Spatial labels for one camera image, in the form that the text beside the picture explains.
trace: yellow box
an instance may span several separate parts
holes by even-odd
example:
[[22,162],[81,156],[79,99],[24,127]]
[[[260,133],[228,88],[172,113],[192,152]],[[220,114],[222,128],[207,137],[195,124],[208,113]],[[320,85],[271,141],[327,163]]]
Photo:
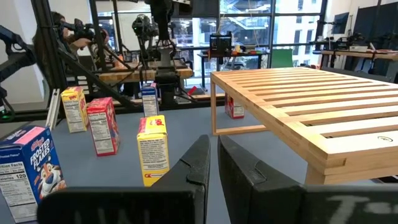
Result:
[[137,142],[144,186],[150,187],[170,170],[164,116],[141,118]]
[[61,93],[70,133],[87,131],[86,99],[82,87],[69,87]]

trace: gray table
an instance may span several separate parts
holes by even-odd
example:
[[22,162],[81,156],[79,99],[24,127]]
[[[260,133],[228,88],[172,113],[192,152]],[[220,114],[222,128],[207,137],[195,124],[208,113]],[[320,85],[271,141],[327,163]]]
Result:
[[[244,119],[232,120],[224,114],[223,107],[217,109],[217,122],[223,128],[259,124],[250,114],[246,114]],[[166,117],[169,133],[171,166],[199,135],[210,136],[211,169],[207,224],[229,223],[218,173],[217,138],[211,135],[210,108],[163,111],[162,114]],[[142,187],[136,141],[141,116],[141,113],[117,115],[122,144],[117,155],[107,157],[96,156],[90,132],[70,134],[66,122],[62,121],[53,131],[53,138],[67,185],[69,187]],[[271,132],[240,134],[232,136],[232,139],[272,167],[304,183],[307,163]],[[365,180],[355,184],[374,183]],[[14,223],[3,197],[0,197],[0,217],[2,224]]]

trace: wooden slatted rack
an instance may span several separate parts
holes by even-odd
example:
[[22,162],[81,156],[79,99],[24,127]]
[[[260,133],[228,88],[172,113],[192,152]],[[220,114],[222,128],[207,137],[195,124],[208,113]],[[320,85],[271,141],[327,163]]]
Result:
[[[264,126],[217,129],[216,85]],[[214,135],[271,130],[308,162],[306,184],[398,174],[396,84],[311,68],[213,72],[211,121]]]

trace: frosted flakes box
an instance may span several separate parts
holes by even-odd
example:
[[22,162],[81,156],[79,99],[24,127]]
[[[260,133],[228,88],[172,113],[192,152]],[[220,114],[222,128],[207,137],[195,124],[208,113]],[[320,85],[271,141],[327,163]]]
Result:
[[49,128],[25,126],[0,142],[0,190],[16,223],[36,220],[37,204],[65,187]]

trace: cereal box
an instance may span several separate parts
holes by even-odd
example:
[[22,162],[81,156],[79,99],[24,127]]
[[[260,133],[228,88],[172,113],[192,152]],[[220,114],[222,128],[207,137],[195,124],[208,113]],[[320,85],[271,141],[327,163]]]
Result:
[[227,94],[225,94],[225,113],[232,119],[244,118],[243,106],[235,102],[234,99]]
[[26,126],[0,142],[0,189],[16,223],[36,220],[37,204],[65,187],[49,128]]
[[144,85],[141,88],[142,105],[144,107],[144,116],[157,116],[159,115],[159,106],[157,103],[157,87],[156,83]]
[[137,142],[144,186],[150,187],[170,169],[164,116],[141,118]]
[[87,106],[97,156],[115,155],[119,149],[119,129],[111,97],[94,99]]
[[86,99],[82,87],[69,87],[61,93],[70,133],[87,131]]

